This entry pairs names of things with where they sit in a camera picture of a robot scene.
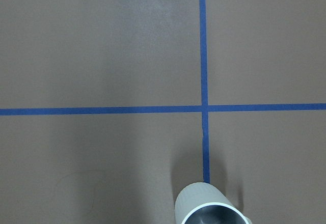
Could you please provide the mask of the white ribbed mug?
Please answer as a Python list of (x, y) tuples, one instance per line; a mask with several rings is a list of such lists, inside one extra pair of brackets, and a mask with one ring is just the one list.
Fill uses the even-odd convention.
[(186, 186), (176, 198), (175, 223), (249, 224), (251, 222), (209, 183), (192, 183)]

